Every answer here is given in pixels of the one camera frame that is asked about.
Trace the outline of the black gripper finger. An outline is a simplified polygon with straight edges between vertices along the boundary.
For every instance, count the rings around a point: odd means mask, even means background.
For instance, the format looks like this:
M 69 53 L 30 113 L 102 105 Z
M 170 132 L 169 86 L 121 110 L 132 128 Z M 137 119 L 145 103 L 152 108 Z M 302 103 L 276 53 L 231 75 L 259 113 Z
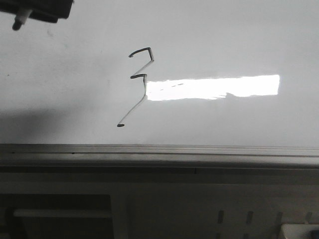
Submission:
M 69 17 L 73 0 L 0 0 L 0 10 L 16 15 L 19 8 L 32 9 L 31 19 L 56 23 Z

